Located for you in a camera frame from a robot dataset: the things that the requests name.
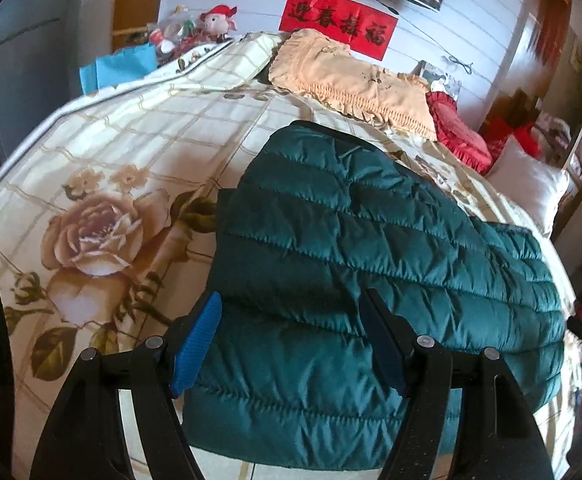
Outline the red ruffled cushion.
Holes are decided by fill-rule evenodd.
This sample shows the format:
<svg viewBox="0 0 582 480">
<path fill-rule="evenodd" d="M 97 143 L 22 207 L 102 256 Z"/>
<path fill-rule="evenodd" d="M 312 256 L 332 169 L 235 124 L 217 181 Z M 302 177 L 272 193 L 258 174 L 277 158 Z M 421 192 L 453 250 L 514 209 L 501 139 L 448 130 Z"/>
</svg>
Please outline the red ruffled cushion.
<svg viewBox="0 0 582 480">
<path fill-rule="evenodd" d="M 425 97 L 433 118 L 437 141 L 460 162 L 479 174 L 486 174 L 492 166 L 492 154 L 483 137 L 459 117 L 456 101 L 441 91 L 428 92 Z"/>
</svg>

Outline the yellow ruffled pillow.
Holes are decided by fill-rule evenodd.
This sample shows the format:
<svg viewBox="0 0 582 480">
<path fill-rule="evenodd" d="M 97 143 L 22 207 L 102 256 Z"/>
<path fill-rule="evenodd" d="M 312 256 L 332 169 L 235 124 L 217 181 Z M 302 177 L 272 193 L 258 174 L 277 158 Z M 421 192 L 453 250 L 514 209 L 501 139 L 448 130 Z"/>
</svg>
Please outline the yellow ruffled pillow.
<svg viewBox="0 0 582 480">
<path fill-rule="evenodd" d="M 316 30 L 300 29 L 285 40 L 270 64 L 268 79 L 278 89 L 310 96 L 376 128 L 436 138 L 425 79 L 358 60 L 349 46 Z"/>
</svg>

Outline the pig plush toy red hat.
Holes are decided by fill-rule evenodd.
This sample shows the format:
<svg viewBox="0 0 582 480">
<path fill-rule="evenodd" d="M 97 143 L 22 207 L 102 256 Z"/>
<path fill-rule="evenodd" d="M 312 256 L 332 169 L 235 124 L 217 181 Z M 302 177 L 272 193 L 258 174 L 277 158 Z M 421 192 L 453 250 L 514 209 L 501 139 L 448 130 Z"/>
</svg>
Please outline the pig plush toy red hat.
<svg viewBox="0 0 582 480">
<path fill-rule="evenodd" d="M 230 32 L 236 31 L 234 17 L 238 13 L 236 6 L 220 4 L 200 15 L 200 29 L 202 34 L 215 42 L 225 41 Z"/>
</svg>

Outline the grey refrigerator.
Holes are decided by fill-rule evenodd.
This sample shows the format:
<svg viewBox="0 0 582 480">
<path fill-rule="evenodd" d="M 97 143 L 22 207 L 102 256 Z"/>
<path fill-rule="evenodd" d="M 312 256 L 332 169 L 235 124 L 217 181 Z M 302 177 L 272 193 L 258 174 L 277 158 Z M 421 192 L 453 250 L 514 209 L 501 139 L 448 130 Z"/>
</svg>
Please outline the grey refrigerator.
<svg viewBox="0 0 582 480">
<path fill-rule="evenodd" d="M 80 96 L 80 69 L 111 51 L 114 2 L 0 1 L 0 165 Z"/>
</svg>

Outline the wooden chair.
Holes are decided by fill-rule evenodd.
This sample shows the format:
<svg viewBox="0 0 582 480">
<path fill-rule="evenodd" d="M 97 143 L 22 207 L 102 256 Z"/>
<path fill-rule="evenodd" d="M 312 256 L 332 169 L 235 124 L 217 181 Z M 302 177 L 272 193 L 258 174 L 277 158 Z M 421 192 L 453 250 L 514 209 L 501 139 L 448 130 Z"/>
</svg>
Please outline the wooden chair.
<svg viewBox="0 0 582 480">
<path fill-rule="evenodd" d="M 560 199 L 550 235 L 555 242 L 582 203 L 582 161 L 577 154 L 582 144 L 582 128 L 571 130 L 563 119 L 540 112 L 532 136 L 540 146 L 540 159 L 568 177 L 568 189 Z"/>
</svg>

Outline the white pillow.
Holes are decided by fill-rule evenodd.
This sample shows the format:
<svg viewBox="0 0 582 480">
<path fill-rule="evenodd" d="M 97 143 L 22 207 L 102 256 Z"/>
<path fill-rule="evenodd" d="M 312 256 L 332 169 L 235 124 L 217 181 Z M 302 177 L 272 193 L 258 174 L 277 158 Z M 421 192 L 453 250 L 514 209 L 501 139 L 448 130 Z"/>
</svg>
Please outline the white pillow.
<svg viewBox="0 0 582 480">
<path fill-rule="evenodd" d="M 542 235 L 550 236 L 560 201 L 568 192 L 568 174 L 533 158 L 509 136 L 486 176 L 496 190 L 522 207 Z"/>
</svg>

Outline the dark green quilted jacket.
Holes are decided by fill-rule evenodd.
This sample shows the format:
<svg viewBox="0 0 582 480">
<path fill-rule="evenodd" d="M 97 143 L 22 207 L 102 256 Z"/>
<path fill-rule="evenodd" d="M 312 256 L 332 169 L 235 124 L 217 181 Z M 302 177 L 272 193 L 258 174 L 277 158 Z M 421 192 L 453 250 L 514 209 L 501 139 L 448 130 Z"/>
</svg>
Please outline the dark green quilted jacket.
<svg viewBox="0 0 582 480">
<path fill-rule="evenodd" d="M 450 351 L 499 350 L 532 410 L 558 393 L 561 299 L 534 234 L 466 214 L 374 145 L 292 122 L 219 193 L 216 219 L 221 321 L 184 406 L 196 448 L 381 467 L 406 407 L 373 368 L 369 289 Z"/>
</svg>

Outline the framed photo on headboard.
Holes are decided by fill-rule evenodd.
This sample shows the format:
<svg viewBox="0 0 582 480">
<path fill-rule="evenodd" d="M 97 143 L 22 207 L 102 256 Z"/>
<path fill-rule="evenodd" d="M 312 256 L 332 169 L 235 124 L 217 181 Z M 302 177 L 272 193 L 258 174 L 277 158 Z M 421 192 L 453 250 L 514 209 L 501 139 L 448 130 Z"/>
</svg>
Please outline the framed photo on headboard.
<svg viewBox="0 0 582 480">
<path fill-rule="evenodd" d="M 458 100 L 462 83 L 430 62 L 420 61 L 414 73 L 424 79 L 432 92 L 444 92 Z"/>
</svg>

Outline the red banner with characters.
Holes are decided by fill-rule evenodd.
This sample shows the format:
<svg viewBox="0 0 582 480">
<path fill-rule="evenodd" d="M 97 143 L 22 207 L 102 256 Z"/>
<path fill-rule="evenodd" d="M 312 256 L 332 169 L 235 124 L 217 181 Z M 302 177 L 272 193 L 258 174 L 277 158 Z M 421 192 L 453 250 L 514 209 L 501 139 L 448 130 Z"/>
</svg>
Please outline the red banner with characters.
<svg viewBox="0 0 582 480">
<path fill-rule="evenodd" d="M 398 19 L 353 0 L 286 0 L 282 32 L 308 28 L 382 61 Z"/>
</svg>

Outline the cream floral bed sheet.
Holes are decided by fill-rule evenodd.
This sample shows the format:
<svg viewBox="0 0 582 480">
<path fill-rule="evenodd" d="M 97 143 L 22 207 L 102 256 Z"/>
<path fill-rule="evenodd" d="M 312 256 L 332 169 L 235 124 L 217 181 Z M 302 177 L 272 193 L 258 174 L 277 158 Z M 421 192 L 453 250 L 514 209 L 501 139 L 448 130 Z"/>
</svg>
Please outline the cream floral bed sheet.
<svg viewBox="0 0 582 480">
<path fill-rule="evenodd" d="M 252 32 L 149 81 L 68 102 L 0 174 L 0 296 L 15 379 L 13 473 L 90 344 L 128 350 L 188 310 L 215 251 L 217 193 L 293 120 L 371 142 L 468 214 L 534 220 L 440 142 L 358 122 L 263 82 L 280 37 Z"/>
</svg>

